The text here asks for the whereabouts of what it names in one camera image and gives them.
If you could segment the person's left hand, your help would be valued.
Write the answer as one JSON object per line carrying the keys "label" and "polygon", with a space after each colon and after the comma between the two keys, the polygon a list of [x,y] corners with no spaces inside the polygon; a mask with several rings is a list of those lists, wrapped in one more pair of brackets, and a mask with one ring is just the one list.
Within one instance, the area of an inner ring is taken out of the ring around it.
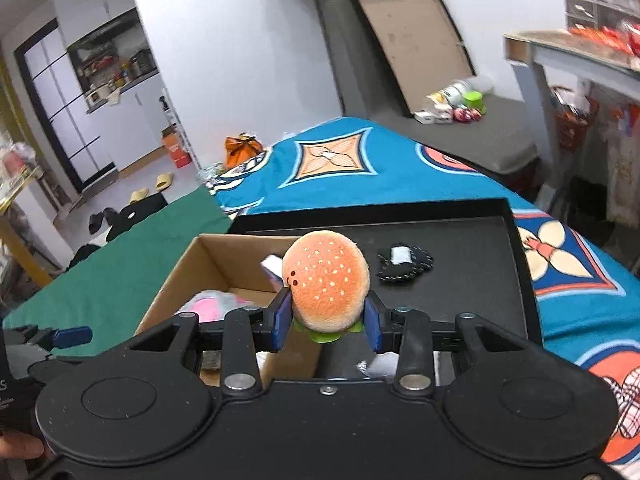
{"label": "person's left hand", "polygon": [[0,457],[4,460],[34,460],[43,453],[43,443],[30,434],[6,431],[0,437]]}

